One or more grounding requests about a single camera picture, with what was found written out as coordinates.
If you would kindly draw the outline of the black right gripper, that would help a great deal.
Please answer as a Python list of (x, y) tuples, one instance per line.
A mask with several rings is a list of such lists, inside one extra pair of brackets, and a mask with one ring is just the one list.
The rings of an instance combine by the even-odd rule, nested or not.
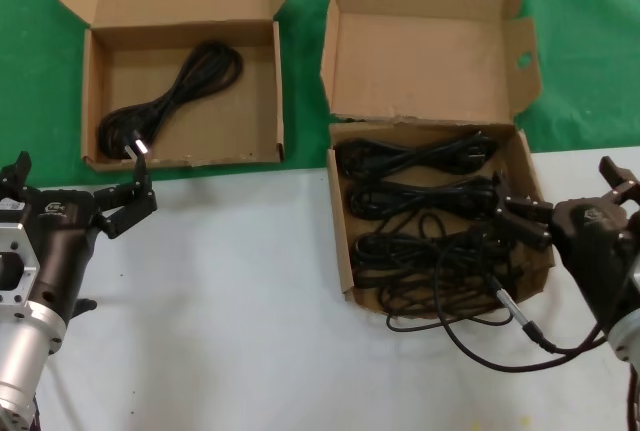
[(495, 172), (493, 224), (504, 237), (539, 252), (553, 241), (597, 324), (608, 332), (639, 308), (639, 292), (628, 283), (639, 239), (628, 229), (620, 206), (627, 201), (640, 205), (640, 187), (635, 175), (609, 156), (601, 158), (599, 172), (611, 188), (604, 199), (567, 200), (555, 208), (546, 201), (514, 196), (505, 175)]

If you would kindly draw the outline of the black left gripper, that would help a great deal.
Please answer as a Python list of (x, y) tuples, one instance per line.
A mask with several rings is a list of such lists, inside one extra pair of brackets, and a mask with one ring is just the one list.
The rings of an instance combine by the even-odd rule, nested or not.
[(73, 316), (98, 229), (115, 239), (158, 209), (151, 176), (138, 155), (133, 180), (96, 191), (47, 190), (29, 195), (28, 152), (1, 169), (0, 198), (28, 205), (24, 224), (39, 271), (29, 299), (65, 322)]

